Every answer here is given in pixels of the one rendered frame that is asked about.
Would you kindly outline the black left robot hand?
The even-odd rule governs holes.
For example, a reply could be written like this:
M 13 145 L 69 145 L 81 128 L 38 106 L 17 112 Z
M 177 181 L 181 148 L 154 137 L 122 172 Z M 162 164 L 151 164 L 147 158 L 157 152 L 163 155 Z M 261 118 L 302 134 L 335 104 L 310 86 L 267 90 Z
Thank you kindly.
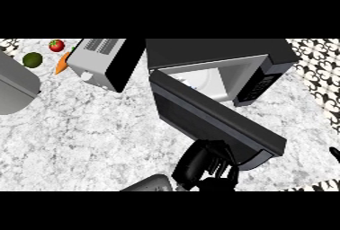
M 177 190 L 234 192 L 240 178 L 240 167 L 236 163 L 230 145 L 224 140 L 199 139 L 177 164 L 172 177 Z

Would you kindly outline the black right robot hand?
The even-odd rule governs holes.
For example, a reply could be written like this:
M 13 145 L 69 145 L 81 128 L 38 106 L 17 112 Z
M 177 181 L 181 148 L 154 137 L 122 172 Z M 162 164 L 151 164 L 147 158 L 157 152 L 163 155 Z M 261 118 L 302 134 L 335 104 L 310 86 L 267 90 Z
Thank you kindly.
M 338 160 L 338 162 L 340 163 L 340 150 L 336 147 L 330 147 L 330 152 Z

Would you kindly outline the dark grey microwave door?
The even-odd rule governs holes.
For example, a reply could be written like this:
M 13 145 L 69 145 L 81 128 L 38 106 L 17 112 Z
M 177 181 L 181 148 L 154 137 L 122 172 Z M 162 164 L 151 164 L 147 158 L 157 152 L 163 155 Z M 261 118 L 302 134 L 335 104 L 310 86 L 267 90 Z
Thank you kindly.
M 150 81 L 163 121 L 194 140 L 215 141 L 217 153 L 242 171 L 285 155 L 285 137 L 162 71 L 153 71 Z

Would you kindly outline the white milk carton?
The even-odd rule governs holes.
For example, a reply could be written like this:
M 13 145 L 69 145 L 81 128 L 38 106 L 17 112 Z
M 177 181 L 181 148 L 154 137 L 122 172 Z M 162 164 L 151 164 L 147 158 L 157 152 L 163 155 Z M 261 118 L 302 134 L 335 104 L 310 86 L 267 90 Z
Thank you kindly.
M 206 71 L 191 71 L 174 75 L 175 79 L 196 90 L 202 90 L 209 82 L 209 73 Z

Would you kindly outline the black microwave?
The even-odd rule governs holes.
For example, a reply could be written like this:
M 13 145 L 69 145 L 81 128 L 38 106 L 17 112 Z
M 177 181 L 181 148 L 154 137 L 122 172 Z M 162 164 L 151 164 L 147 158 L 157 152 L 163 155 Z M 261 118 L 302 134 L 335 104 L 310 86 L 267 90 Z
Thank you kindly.
M 218 101 L 251 105 L 299 62 L 285 39 L 149 39 L 149 69 L 208 76 L 199 90 Z

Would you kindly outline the white and black toaster oven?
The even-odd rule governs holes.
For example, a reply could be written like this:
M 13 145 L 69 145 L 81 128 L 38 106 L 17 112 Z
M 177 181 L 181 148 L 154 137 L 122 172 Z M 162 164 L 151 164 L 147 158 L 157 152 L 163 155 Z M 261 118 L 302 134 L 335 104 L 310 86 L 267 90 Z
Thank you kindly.
M 144 39 L 82 39 L 67 64 L 86 83 L 120 93 L 146 48 Z

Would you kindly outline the orange carrot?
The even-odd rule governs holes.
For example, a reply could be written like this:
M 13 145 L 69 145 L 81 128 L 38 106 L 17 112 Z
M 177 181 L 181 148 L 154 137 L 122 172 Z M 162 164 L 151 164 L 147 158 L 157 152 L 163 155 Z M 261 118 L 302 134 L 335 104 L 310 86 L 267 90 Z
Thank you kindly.
M 60 62 L 57 64 L 57 71 L 55 71 L 57 75 L 69 68 L 67 58 L 69 58 L 70 54 L 72 54 L 72 52 L 67 52 L 60 59 Z

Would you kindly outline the grey rounded appliance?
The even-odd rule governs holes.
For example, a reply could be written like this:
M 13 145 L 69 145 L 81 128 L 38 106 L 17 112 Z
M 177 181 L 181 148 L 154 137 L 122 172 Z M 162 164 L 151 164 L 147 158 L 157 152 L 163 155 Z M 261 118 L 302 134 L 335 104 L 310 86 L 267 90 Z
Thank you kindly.
M 41 93 L 41 78 L 0 50 L 0 115 L 21 111 Z

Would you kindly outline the red tomato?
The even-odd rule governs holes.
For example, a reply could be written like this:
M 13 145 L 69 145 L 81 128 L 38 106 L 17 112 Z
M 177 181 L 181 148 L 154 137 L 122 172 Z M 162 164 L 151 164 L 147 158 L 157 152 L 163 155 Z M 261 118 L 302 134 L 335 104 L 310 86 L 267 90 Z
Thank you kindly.
M 52 40 L 49 42 L 49 49 L 54 51 L 54 52 L 61 52 L 66 48 L 66 43 L 63 40 Z

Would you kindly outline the green avocado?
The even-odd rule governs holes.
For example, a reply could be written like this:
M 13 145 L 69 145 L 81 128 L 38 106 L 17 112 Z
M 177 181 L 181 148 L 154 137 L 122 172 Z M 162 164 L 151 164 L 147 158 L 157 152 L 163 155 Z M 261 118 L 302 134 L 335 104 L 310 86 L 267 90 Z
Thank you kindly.
M 38 68 L 44 63 L 44 56 L 38 52 L 29 53 L 23 58 L 23 64 L 29 68 Z

